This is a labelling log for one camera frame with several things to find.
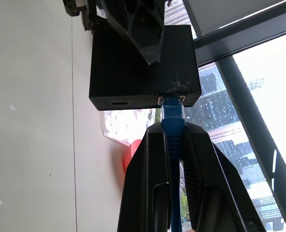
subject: red object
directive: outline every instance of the red object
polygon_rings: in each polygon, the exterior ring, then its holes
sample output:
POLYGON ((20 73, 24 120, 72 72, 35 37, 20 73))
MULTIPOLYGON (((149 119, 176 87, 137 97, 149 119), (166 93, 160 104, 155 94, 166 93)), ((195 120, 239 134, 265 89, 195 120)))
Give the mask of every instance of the red object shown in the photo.
POLYGON ((132 142, 132 144, 128 147, 125 156, 124 156, 124 168, 125 171, 134 155, 134 153, 136 152, 136 150, 138 149, 140 143, 141 143, 142 139, 137 139, 135 141, 132 142))

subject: black electronic device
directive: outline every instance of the black electronic device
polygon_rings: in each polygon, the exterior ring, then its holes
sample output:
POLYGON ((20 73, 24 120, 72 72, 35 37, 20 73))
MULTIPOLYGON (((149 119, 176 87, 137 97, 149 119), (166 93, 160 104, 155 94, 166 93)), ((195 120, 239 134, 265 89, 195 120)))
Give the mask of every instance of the black electronic device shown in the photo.
POLYGON ((94 29, 92 51, 89 98, 98 110, 158 108, 164 96, 190 107, 201 95, 189 25, 165 26, 157 65, 104 23, 94 29))
MULTIPOLYGON (((183 166, 191 227, 198 232, 265 232, 243 182, 201 127, 186 123, 183 166)), ((131 160, 117 232, 166 232, 171 222, 170 139, 155 123, 131 160)))

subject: glass window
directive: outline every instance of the glass window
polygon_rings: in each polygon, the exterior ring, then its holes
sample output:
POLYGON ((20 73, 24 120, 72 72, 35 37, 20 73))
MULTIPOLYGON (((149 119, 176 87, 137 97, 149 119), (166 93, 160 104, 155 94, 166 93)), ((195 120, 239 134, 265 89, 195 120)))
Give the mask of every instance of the glass window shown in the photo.
MULTIPOLYGON (((186 121, 206 130, 211 140, 238 170, 265 228, 267 230, 283 229, 282 215, 265 181, 216 64, 212 63, 199 68, 199 76, 202 95, 193 107, 185 108, 186 121)), ((259 89, 260 80, 250 81, 248 87, 252 90, 259 89)), ((181 177, 182 216, 185 211, 184 186, 183 177, 181 177)), ((182 218, 182 221, 189 221, 189 217, 182 218)))
POLYGON ((286 163, 286 35, 233 57, 286 163))

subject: black box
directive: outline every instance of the black box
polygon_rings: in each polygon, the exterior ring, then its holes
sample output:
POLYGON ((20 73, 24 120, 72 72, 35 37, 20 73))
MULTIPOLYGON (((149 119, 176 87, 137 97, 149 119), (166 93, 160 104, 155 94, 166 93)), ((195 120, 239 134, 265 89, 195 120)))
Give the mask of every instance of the black box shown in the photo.
POLYGON ((98 110, 158 108, 163 96, 181 96, 190 107, 201 95, 189 25, 165 26, 161 60, 152 66, 113 28, 98 25, 90 76, 89 98, 98 110))

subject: white wall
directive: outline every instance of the white wall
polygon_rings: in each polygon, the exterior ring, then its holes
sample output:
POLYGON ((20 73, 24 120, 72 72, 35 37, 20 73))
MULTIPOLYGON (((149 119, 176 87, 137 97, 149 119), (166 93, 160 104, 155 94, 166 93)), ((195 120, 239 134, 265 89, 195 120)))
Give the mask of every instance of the white wall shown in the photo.
POLYGON ((116 231, 122 147, 88 99, 91 35, 73 19, 72 68, 71 30, 62 0, 0 0, 0 232, 76 231, 74 160, 78 231, 116 231))
POLYGON ((102 135, 100 113, 88 98, 92 35, 73 20, 74 139, 79 232, 117 229, 125 148, 102 135))

